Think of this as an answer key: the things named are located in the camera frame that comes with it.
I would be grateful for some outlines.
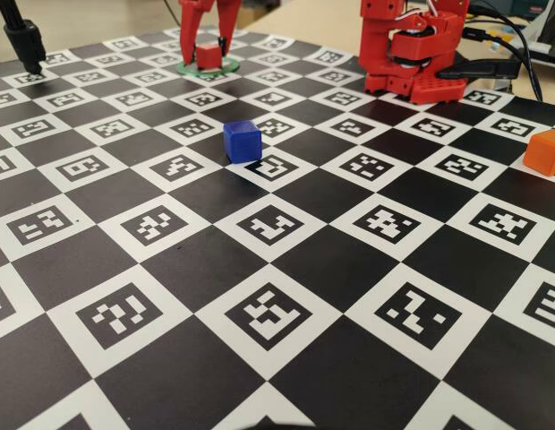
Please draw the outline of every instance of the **checkerboard mat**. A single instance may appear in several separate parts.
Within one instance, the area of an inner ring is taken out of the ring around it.
[[[177,37],[0,64],[0,429],[555,429],[555,106],[243,30],[181,76]]]

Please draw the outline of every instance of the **table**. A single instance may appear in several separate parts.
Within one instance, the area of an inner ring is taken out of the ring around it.
[[[555,428],[555,106],[247,31],[182,77],[177,37],[0,64],[0,429]]]

